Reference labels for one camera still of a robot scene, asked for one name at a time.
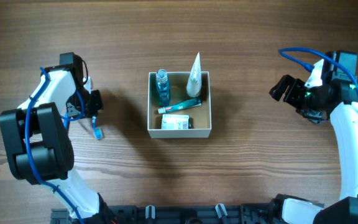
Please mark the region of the blue white toothbrush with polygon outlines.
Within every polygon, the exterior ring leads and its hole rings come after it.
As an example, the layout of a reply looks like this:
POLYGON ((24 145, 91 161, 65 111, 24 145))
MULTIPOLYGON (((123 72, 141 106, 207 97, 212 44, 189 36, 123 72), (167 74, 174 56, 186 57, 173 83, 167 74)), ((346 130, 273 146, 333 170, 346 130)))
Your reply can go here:
POLYGON ((91 119, 92 126, 93 126, 93 132, 96 139, 102 139, 103 138, 103 132, 101 128, 96 126, 96 116, 93 116, 91 119))

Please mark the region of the teal mouthwash bottle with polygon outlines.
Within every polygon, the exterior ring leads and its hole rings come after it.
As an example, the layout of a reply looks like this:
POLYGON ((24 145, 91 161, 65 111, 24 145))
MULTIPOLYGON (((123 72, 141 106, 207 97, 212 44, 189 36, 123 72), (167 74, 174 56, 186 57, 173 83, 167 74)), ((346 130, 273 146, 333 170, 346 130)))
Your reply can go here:
POLYGON ((157 88, 158 104, 161 107, 166 107, 170 104, 170 80, 168 73, 164 69, 157 71, 155 75, 155 84, 157 88))

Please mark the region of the green soap box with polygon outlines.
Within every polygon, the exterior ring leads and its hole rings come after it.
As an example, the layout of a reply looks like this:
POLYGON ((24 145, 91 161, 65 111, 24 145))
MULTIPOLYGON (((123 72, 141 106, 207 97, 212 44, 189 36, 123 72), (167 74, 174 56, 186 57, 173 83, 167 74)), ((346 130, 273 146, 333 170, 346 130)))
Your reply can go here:
POLYGON ((166 130, 186 130, 190 127, 190 117, 180 114, 164 114, 162 116, 161 129, 166 130))

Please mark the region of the Colgate toothpaste tube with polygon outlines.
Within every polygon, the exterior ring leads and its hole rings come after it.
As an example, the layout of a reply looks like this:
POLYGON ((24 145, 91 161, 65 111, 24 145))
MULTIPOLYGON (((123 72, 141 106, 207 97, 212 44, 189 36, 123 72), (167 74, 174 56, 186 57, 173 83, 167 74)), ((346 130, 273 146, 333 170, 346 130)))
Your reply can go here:
POLYGON ((157 112, 158 114, 166 114, 174 111, 186 110, 188 108, 197 107, 201 105, 202 101, 200 98, 192 98, 181 103, 177 103, 175 105, 159 108, 157 112))

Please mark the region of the white lotion tube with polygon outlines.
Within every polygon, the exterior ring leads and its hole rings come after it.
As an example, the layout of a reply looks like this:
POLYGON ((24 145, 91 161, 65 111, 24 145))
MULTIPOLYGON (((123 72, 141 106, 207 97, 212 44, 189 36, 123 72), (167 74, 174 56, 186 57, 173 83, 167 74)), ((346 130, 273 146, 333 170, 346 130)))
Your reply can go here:
POLYGON ((186 92, 188 96, 192 98, 199 96, 201 93, 201 86, 202 86, 202 80, 201 80, 200 53, 197 53, 186 86, 186 92))

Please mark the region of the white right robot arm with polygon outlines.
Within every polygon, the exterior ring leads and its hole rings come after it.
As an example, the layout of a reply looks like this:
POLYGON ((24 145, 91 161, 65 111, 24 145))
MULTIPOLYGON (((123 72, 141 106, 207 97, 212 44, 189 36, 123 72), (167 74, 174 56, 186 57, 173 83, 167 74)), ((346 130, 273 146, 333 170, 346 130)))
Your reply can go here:
POLYGON ((304 47, 280 49, 279 54, 310 73, 304 82, 284 75, 269 91, 314 124, 329 121, 334 129, 341 168, 338 202, 323 208, 309 200, 277 195, 267 212, 272 223, 358 223, 358 80, 357 54, 304 47))

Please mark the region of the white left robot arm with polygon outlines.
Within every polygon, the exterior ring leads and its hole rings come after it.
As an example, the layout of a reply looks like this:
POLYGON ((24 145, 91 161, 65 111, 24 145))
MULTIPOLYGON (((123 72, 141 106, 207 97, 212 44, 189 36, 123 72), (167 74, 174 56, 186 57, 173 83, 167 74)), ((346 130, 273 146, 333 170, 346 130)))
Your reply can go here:
POLYGON ((59 64, 41 68, 40 84, 18 108, 0 114, 2 140, 12 175, 40 185, 66 207, 73 223, 111 223, 114 214, 74 169, 70 122, 95 119, 103 109, 85 61, 60 54, 59 64))

